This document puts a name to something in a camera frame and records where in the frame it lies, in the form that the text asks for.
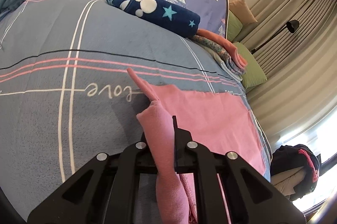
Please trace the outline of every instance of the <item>sheer curtain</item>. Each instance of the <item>sheer curtain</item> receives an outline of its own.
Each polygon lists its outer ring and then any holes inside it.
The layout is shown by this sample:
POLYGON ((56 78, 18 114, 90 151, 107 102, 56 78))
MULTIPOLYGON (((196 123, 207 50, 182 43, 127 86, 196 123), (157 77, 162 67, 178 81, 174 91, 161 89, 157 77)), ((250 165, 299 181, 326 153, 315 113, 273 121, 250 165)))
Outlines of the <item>sheer curtain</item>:
POLYGON ((284 31, 254 54, 268 81, 247 93, 270 142, 297 135, 319 122, 337 104, 336 0, 260 0, 252 12, 258 22, 236 41, 253 49, 287 21, 297 19, 295 34, 284 31))

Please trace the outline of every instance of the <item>navy blue folded blanket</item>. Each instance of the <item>navy blue folded blanket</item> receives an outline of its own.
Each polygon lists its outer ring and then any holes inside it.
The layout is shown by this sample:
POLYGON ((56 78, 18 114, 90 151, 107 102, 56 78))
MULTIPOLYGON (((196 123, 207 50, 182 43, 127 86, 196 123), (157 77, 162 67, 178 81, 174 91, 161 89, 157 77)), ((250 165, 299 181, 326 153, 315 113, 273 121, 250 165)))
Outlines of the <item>navy blue folded blanket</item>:
POLYGON ((164 0, 107 0, 107 3, 184 38, 194 36, 200 23, 198 14, 164 0))

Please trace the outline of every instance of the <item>gray blanket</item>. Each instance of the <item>gray blanket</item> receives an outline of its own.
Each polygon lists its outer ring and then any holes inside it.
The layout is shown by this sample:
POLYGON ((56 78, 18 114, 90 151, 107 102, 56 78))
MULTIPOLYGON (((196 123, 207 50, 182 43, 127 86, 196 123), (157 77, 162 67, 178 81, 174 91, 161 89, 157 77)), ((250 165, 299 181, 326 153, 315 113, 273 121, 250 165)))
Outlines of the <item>gray blanket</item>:
MULTIPOLYGON (((28 0, 0 22, 0 43, 0 67, 88 50, 0 70, 0 186, 24 219, 97 153, 139 141, 135 116, 149 101, 129 66, 151 84, 230 92, 249 108, 242 85, 204 49, 105 0, 28 0)), ((160 223, 155 176, 141 177, 136 223, 160 223)))

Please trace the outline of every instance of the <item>lamp shade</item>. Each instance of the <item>lamp shade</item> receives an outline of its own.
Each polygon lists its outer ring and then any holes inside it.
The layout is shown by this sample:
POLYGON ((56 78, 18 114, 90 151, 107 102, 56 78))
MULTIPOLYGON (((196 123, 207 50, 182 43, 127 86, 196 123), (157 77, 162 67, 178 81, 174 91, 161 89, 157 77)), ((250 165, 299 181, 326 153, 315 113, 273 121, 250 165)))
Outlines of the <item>lamp shade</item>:
POLYGON ((299 28, 300 22, 298 20, 288 21, 286 23, 286 26, 287 26, 289 32, 294 34, 296 32, 296 30, 299 28))

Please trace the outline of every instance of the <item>pink garment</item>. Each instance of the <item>pink garment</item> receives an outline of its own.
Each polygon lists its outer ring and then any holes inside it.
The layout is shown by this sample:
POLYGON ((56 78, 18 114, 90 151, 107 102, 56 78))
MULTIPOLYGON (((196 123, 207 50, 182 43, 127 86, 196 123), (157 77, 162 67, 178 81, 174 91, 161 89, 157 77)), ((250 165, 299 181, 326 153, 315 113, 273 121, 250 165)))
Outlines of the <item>pink garment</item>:
POLYGON ((198 29, 197 35, 208 38, 218 45, 224 47, 239 68, 243 70, 246 68, 248 62, 238 53, 238 49, 236 48, 236 46, 228 39, 225 39, 222 36, 219 36, 205 29, 198 29))
POLYGON ((312 182, 316 182, 318 180, 319 173, 318 173, 318 170, 315 169, 315 166, 312 163, 312 160, 310 156, 308 155, 307 151, 303 149, 299 149, 298 153, 304 154, 304 156, 307 158, 308 164, 312 169, 312 182))
POLYGON ((156 195, 164 224, 185 224, 186 218, 188 223, 197 222, 193 174, 180 175, 179 180, 174 171, 172 115, 177 117, 180 128, 191 132, 194 141, 214 153, 235 151, 264 174, 258 132, 239 96, 181 91, 174 85, 155 86, 139 78, 131 68, 127 71, 151 101, 137 119, 158 168, 156 195))

